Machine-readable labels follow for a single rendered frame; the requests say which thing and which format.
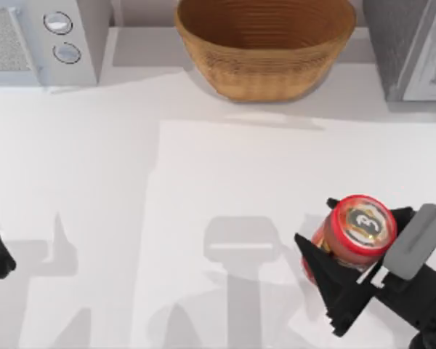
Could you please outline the brown wicker basket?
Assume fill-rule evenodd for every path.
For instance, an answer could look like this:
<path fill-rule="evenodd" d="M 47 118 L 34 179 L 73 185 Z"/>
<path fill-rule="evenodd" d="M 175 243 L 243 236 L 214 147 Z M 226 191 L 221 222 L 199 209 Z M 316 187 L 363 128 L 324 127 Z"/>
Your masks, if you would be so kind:
<path fill-rule="evenodd" d="M 179 0 L 176 29 L 214 90 L 234 101 L 300 98 L 346 47 L 349 0 Z"/>

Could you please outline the red jar with red lid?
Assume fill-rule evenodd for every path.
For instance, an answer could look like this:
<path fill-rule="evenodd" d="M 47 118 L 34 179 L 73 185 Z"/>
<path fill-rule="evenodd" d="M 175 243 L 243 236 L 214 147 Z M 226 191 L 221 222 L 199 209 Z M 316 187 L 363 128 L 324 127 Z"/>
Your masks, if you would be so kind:
<path fill-rule="evenodd" d="M 330 212 L 310 242 L 344 267 L 367 270 L 398 236 L 392 210 L 371 196 L 329 198 L 326 203 Z"/>

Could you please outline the round silver microwave knob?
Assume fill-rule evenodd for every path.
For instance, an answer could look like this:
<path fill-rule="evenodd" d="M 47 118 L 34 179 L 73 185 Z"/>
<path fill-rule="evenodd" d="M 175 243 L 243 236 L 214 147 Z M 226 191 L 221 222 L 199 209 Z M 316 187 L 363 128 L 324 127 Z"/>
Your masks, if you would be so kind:
<path fill-rule="evenodd" d="M 76 64 L 81 59 L 80 49 L 69 42 L 54 45 L 52 53 L 56 60 L 66 65 Z"/>
<path fill-rule="evenodd" d="M 50 12 L 43 16 L 44 27 L 55 35 L 64 36 L 73 29 L 73 21 L 64 12 Z"/>

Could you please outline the pale microwave oven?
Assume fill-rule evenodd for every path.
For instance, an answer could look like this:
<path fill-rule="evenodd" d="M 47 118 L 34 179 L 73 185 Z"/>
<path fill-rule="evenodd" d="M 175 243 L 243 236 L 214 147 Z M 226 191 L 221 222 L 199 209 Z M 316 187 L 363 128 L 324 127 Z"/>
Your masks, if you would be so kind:
<path fill-rule="evenodd" d="M 73 21 L 64 36 L 50 33 L 43 16 L 64 12 Z M 0 0 L 0 87 L 90 87 L 100 79 L 108 40 L 110 0 Z M 66 65 L 54 45 L 69 42 L 81 59 Z"/>

